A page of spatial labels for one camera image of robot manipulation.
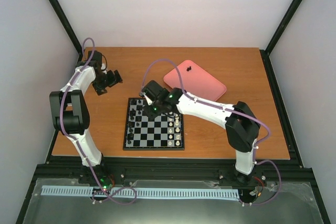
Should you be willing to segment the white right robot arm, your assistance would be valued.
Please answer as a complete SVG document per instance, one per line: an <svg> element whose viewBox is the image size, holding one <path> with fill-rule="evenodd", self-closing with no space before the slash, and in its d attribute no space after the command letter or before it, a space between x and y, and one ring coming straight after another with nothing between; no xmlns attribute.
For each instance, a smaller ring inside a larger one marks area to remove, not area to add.
<svg viewBox="0 0 336 224"><path fill-rule="evenodd" d="M139 95L147 102L144 110L150 119L173 112L191 115L223 128L229 145L236 152L236 170L244 175L252 173L255 166L254 145L259 136L260 123L247 104L213 102L181 88L168 91L154 80L143 86Z"/></svg>

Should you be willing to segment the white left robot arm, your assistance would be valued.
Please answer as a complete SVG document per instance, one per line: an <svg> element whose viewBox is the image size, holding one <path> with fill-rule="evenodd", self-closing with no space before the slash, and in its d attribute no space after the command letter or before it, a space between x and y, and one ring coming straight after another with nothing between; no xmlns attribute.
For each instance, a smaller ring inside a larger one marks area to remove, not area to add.
<svg viewBox="0 0 336 224"><path fill-rule="evenodd" d="M110 88L122 82L117 70L107 69L107 59L98 51L89 51L88 60L77 63L67 84L49 95L52 122L75 146L82 165L94 167L91 178L97 183L108 180L109 170L100 165L102 153L97 149L89 131L90 115L84 95L93 86L97 95L107 93Z"/></svg>

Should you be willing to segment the black and white chessboard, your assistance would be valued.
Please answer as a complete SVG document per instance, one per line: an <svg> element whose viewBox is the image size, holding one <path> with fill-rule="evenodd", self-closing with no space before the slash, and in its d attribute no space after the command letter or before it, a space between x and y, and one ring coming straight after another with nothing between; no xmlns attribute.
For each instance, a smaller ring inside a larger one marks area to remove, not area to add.
<svg viewBox="0 0 336 224"><path fill-rule="evenodd" d="M131 101L136 100L136 105L132 105ZM137 106L141 105L142 109L137 110ZM125 133L123 141L124 150L184 150L184 120L183 115L180 113L165 113L157 116L154 120L149 120L143 107L146 105L144 98L129 98L127 107L127 117L125 123ZM130 120L131 109L136 110L134 120ZM139 121L140 126L136 126L135 118L141 117ZM176 126L175 121L179 120L180 125ZM134 122L134 127L129 127L129 122ZM128 140L129 128L133 128L133 140ZM175 136L180 135L181 139L176 140ZM168 146L168 142L172 141L173 146ZM180 146L175 146L175 141L180 141Z"/></svg>

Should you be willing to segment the pink plastic tray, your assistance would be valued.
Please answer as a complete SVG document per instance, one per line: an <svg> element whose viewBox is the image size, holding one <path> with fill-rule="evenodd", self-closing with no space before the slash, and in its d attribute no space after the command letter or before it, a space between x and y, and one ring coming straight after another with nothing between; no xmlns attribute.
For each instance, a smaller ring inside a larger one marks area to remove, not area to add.
<svg viewBox="0 0 336 224"><path fill-rule="evenodd" d="M184 89L193 95L217 101L227 91L222 82L191 60L184 60L176 67L182 78Z"/></svg>

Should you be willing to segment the black aluminium frame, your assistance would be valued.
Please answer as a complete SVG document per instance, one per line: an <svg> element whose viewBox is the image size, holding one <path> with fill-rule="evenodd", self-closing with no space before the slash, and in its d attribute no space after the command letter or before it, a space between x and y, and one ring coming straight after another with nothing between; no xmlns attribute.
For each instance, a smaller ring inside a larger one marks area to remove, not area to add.
<svg viewBox="0 0 336 224"><path fill-rule="evenodd" d="M295 15L303 0L292 0L281 22L279 23L275 33L273 34L266 49L260 51L261 59L267 75L268 83L275 102L276 110L280 120L281 128L285 136L287 149L290 158L287 161L276 161L276 165L281 169L282 182L309 182L312 186L314 199L317 202L319 214L324 223L330 223L330 219L325 208L320 190L317 185L316 178L311 168L305 168L299 153L296 139L294 137L292 127L288 118L287 110L279 89L279 85L274 73L273 66L270 61L270 55L282 37L291 19ZM36 187L38 179L70 179L75 178L80 182L88 182L96 185L92 175L88 175L88 171L79 167L79 158L57 156L52 157L51 153L54 149L56 137L55 132L51 145L43 164L36 167L33 178L30 182L25 200L17 218L17 223L23 223L28 217L28 208L32 204L33 190ZM115 167L118 172L124 171L128 180L132 178L147 178L149 180L165 179L165 180L185 180L201 178L214 178L216 175L223 174L224 171L233 170L233 160L218 159L207 161L205 159L151 159L151 158L123 158L123 157L107 157L105 158L106 167Z"/></svg>

